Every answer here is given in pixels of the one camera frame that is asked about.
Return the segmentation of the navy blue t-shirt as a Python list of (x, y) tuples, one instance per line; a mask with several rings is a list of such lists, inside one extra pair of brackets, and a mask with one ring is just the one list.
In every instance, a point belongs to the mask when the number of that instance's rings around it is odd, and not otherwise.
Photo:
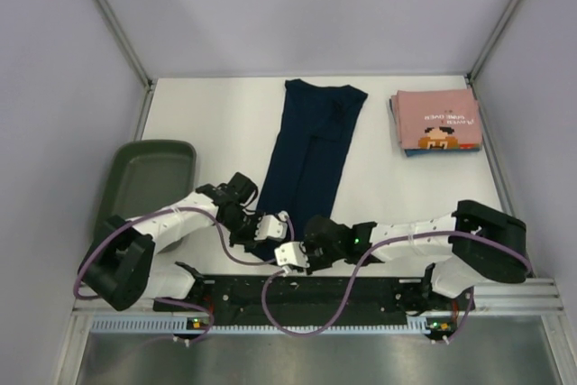
[(257, 208), (285, 211), (297, 240), (314, 216), (329, 217), (355, 125), (368, 97), (350, 85), (318, 87), (285, 82), (280, 129)]

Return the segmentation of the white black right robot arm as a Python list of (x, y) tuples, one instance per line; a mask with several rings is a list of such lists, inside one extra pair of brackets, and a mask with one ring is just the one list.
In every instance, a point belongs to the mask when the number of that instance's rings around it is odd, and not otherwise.
[(377, 264), (389, 278), (422, 278), (423, 302), (439, 309), (480, 283), (524, 282), (531, 272), (526, 235), (521, 220), (461, 200), (448, 215), (407, 224), (347, 226), (315, 216), (306, 225), (303, 252), (308, 273), (344, 261)]

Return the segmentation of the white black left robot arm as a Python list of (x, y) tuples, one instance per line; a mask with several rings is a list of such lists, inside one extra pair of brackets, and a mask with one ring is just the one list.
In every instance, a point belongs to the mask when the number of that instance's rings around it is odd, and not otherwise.
[(109, 217), (81, 262), (74, 294), (78, 299), (101, 298), (117, 311), (140, 299), (170, 298), (191, 310), (204, 301), (197, 271), (182, 261), (160, 264), (155, 257), (184, 237), (215, 227), (227, 230), (235, 243), (254, 245), (264, 214), (249, 211), (258, 188), (237, 172), (227, 183), (205, 184), (179, 201), (133, 219)]

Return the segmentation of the dark green plastic bin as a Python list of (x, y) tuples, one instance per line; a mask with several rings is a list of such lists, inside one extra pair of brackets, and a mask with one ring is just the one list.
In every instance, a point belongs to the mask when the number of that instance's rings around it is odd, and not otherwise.
[(125, 220), (172, 205), (194, 189), (197, 152), (188, 142), (129, 142), (115, 153), (96, 213), (93, 239), (104, 238), (105, 220)]

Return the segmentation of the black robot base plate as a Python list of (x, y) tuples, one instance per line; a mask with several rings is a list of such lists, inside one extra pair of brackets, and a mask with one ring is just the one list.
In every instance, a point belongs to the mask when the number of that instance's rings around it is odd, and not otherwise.
[[(266, 279), (259, 275), (208, 275), (185, 301), (209, 309), (216, 325), (268, 325), (261, 305)], [(321, 326), (336, 312), (348, 281), (346, 277), (278, 277), (268, 287), (267, 306), (285, 327)], [(449, 298), (426, 294), (425, 285), (419, 281), (360, 277), (335, 323), (401, 325), (406, 323), (407, 313), (451, 311), (454, 306)]]

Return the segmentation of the aluminium front frame rail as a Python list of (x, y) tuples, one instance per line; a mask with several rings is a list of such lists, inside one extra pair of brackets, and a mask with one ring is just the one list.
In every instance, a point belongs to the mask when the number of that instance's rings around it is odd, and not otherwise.
[[(542, 316), (564, 312), (558, 288), (551, 279), (528, 279), (525, 283), (506, 285), (483, 283), (474, 290), (473, 316)], [(118, 312), (104, 300), (76, 300), (73, 314), (152, 314), (153, 301), (139, 300)]]

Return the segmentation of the left aluminium frame post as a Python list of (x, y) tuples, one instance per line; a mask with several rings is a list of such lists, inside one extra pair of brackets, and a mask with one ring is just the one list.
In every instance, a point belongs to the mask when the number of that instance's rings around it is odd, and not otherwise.
[(137, 56), (133, 45), (114, 11), (114, 8), (108, 0), (93, 0), (93, 2), (97, 11), (101, 15), (106, 28), (112, 35), (114, 42), (123, 54), (129, 68), (137, 77), (142, 87), (149, 90), (152, 86), (153, 80), (150, 78), (148, 72)]

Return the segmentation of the aluminium frame post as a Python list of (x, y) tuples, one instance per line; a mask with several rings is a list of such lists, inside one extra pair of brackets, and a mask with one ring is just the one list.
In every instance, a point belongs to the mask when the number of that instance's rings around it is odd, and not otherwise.
[(480, 54), (474, 61), (471, 70), (466, 76), (470, 86), (472, 86), (481, 75), (490, 57), (492, 56), (493, 51), (496, 50), (500, 40), (502, 39), (502, 37), (504, 36), (510, 25), (513, 23), (515, 16), (518, 13), (524, 1), (525, 0), (508, 0), (505, 9), (499, 16), (499, 19), (497, 20), (495, 26), (493, 27), (489, 38), (482, 46)]
[(114, 8), (108, 0), (93, 0), (93, 2), (97, 11), (101, 15), (106, 28), (112, 35), (114, 42), (123, 54), (129, 68), (137, 77), (142, 87), (149, 90), (152, 86), (153, 80), (150, 78), (148, 72), (137, 56), (133, 45), (114, 11)]

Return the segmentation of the right aluminium frame post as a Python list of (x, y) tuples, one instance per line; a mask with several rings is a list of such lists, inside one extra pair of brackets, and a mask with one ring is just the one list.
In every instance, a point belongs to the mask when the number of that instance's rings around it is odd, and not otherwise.
[(510, 25), (513, 23), (515, 16), (518, 13), (524, 1), (525, 0), (508, 0), (505, 9), (499, 16), (499, 19), (497, 20), (495, 26), (493, 27), (489, 38), (482, 46), (480, 54), (474, 61), (471, 70), (466, 76), (470, 86), (472, 86), (481, 75), (490, 57), (492, 56), (493, 51), (496, 50), (500, 40), (502, 39), (502, 37), (504, 36)]

